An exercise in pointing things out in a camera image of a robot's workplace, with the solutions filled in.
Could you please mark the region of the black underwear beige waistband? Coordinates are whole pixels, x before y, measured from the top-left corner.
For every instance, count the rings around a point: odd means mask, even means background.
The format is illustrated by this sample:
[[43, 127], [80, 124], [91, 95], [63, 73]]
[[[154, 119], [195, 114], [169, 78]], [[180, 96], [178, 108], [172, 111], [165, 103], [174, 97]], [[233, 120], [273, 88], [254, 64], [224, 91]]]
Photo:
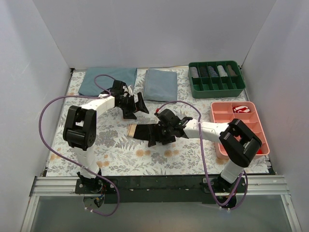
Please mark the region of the black underwear beige waistband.
[[127, 127], [127, 136], [148, 141], [149, 127], [159, 127], [160, 134], [162, 134], [162, 127], [159, 124], [129, 124]]

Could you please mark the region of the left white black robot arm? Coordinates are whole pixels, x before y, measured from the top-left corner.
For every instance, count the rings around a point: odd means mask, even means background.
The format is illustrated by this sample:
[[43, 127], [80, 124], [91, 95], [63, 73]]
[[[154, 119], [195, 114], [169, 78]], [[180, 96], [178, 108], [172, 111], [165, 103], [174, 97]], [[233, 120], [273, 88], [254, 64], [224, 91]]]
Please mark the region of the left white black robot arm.
[[136, 112], [148, 114], [141, 92], [137, 93], [124, 82], [115, 80], [111, 88], [101, 92], [98, 97], [81, 106], [71, 106], [63, 130], [63, 139], [68, 143], [81, 164], [79, 176], [88, 179], [87, 189], [92, 193], [102, 190], [103, 182], [97, 178], [100, 168], [97, 165], [93, 144], [97, 135], [97, 119], [113, 108], [120, 108], [123, 119], [136, 119]]

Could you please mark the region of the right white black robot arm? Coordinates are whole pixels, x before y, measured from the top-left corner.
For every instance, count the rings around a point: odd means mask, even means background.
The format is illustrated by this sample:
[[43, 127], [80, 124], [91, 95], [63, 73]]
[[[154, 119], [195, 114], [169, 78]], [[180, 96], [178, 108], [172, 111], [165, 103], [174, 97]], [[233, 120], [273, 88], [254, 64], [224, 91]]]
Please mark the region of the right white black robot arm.
[[171, 110], [156, 112], [158, 123], [148, 125], [148, 146], [157, 142], [166, 145], [176, 138], [195, 139], [220, 143], [229, 161], [220, 173], [219, 188], [229, 192], [236, 186], [236, 179], [252, 162], [262, 146], [259, 137], [240, 119], [229, 123], [201, 122], [191, 117], [179, 119]]

